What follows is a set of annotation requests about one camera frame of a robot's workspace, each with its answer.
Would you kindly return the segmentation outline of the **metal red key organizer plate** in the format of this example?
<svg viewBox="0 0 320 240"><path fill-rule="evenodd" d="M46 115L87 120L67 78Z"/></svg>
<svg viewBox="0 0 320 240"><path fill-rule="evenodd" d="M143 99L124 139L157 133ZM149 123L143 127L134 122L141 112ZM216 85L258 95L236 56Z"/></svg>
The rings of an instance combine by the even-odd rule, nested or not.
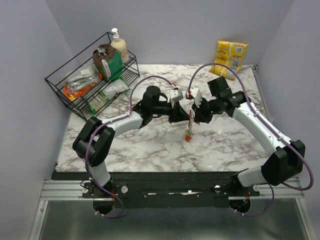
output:
<svg viewBox="0 0 320 240"><path fill-rule="evenodd" d="M186 135L189 135L192 138L193 130L192 130L192 124L194 120L194 113L192 110L189 111L189 120L188 120L188 125L187 125L187 130L186 130Z"/></svg>

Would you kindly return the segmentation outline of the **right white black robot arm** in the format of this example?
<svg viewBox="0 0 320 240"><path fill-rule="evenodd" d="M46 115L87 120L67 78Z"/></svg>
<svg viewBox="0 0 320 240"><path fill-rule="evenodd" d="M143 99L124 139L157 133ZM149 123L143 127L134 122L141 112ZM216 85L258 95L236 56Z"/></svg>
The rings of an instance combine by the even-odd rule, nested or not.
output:
<svg viewBox="0 0 320 240"><path fill-rule="evenodd" d="M230 191L241 196L253 185L277 186L296 176L303 170L306 147L300 140L292 141L259 112L243 91L232 92L224 77L208 83L212 100L206 100L201 91L192 87L186 92L187 99L193 99L192 109L196 123L209 123L213 115L227 113L241 123L260 143L268 159L254 168L245 169L233 176Z"/></svg>

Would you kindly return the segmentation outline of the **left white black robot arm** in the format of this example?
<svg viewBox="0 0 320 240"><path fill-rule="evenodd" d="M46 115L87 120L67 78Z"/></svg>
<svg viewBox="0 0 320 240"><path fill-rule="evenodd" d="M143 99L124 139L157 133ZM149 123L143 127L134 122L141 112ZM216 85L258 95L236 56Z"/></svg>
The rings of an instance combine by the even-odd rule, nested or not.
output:
<svg viewBox="0 0 320 240"><path fill-rule="evenodd" d="M111 175L105 159L115 137L141 129L157 117L167 116L169 123L189 120L189 114L179 103L184 98L181 89L174 85L171 87L169 96L166 96L159 87L148 86L142 100L131 112L111 118L105 123L93 116L81 129L72 149L84 160L89 177L95 181L93 191L99 197L107 197L111 191Z"/></svg>

